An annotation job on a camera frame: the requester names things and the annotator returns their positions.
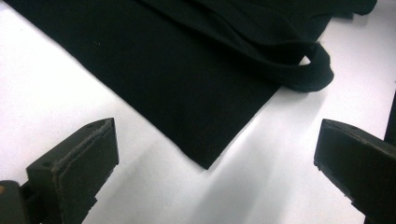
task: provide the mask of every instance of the black cloth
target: black cloth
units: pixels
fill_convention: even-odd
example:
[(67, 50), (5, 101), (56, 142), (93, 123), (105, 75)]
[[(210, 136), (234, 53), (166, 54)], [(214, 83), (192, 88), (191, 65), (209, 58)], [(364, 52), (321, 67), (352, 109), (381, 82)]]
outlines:
[[(280, 85), (332, 81), (316, 42), (375, 0), (6, 0), (208, 168)], [(306, 56), (310, 64), (299, 65)]]

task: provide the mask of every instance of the black bracket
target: black bracket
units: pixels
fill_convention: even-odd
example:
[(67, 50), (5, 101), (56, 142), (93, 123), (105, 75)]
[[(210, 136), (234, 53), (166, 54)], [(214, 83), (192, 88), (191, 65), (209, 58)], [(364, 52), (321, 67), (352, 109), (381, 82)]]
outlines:
[(366, 215), (365, 224), (396, 223), (396, 98), (385, 141), (324, 119), (314, 164)]
[(0, 181), (0, 224), (80, 224), (119, 163), (114, 119), (85, 125), (26, 168), (29, 181)]

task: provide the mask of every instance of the white table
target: white table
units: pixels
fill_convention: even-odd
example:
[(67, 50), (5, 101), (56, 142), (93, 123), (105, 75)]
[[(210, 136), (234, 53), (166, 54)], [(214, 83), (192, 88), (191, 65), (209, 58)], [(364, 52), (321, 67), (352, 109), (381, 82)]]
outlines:
[(396, 89), (396, 1), (332, 20), (320, 42), (335, 79), (323, 91), (281, 88), (206, 171), (58, 44), (0, 2), (0, 179), (86, 123), (115, 118), (120, 165), (84, 223), (362, 224), (313, 164), (322, 119), (382, 138)]

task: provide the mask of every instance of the black tote bag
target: black tote bag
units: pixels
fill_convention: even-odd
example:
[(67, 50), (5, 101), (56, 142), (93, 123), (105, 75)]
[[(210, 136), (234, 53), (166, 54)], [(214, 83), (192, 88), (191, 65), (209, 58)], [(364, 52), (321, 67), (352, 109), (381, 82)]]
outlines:
[[(316, 42), (331, 13), (364, 14), (375, 5), (317, 1), (322, 7), (315, 10), (304, 7), (315, 1), (290, 0), (6, 2), (206, 169), (280, 85), (319, 91), (332, 81), (330, 57)], [(299, 65), (304, 56), (310, 63)]]

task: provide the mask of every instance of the black fabric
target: black fabric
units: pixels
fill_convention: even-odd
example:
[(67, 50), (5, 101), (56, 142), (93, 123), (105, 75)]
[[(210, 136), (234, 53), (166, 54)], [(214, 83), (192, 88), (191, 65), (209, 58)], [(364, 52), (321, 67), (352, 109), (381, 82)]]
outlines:
[[(6, 0), (208, 168), (280, 85), (332, 81), (316, 42), (373, 0)], [(306, 56), (310, 64), (299, 65)]]

